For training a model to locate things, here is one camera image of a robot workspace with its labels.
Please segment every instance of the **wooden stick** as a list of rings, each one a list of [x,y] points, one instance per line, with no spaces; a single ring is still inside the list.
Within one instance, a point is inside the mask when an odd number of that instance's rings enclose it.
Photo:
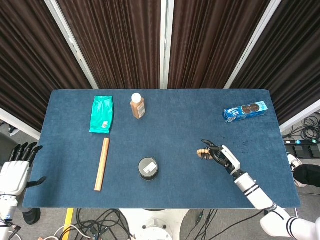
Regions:
[[[99,163],[99,168],[98,168],[98,174],[96,175],[96,181],[95,181],[95,187],[94,187],[94,190],[99,191],[99,192],[101,191],[102,183],[104,182],[104,175],[105,175],[105,168],[106,168],[107,157],[108,157],[109,143],[110,143],[110,139],[106,137],[103,140],[100,163]]]

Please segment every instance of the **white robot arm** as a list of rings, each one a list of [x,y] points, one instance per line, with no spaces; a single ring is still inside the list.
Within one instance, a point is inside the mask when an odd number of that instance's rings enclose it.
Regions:
[[[247,172],[241,170],[240,162],[226,146],[216,146],[208,140],[202,140],[202,142],[208,145],[205,149],[209,151],[210,156],[203,153],[201,158],[212,157],[217,163],[224,166],[252,205],[258,210],[265,210],[267,215],[260,220],[260,224],[268,235],[297,240],[320,240],[320,217],[316,223],[291,217],[266,195]]]
[[[20,229],[13,223],[16,208],[19,206],[17,197],[22,196],[26,188],[42,184],[46,178],[28,182],[30,167],[42,146],[35,147],[36,142],[17,145],[4,163],[0,173],[0,240],[10,240]],[[33,224],[40,218],[39,208],[20,208],[27,224]],[[10,228],[13,233],[8,237]]]

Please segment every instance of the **brown bottle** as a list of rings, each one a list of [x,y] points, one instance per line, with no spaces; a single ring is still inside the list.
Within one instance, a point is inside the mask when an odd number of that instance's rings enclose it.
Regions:
[[[131,97],[131,108],[133,116],[136,119],[140,119],[145,115],[146,109],[145,109],[145,100],[139,93],[132,94]]]

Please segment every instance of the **green snack bag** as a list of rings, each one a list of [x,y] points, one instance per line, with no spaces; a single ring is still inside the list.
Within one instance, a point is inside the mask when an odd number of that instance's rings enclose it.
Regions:
[[[108,134],[114,116],[112,96],[94,96],[90,133]]]

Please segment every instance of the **dark curtain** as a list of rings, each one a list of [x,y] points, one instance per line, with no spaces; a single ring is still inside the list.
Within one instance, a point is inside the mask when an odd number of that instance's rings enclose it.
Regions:
[[[53,90],[91,86],[43,1],[2,0],[0,31],[0,108],[41,131]]]
[[[161,0],[58,0],[102,89],[155,89]]]
[[[267,89],[280,124],[320,99],[320,1],[283,0],[231,88]]]
[[[269,0],[175,0],[168,88],[223,88]]]

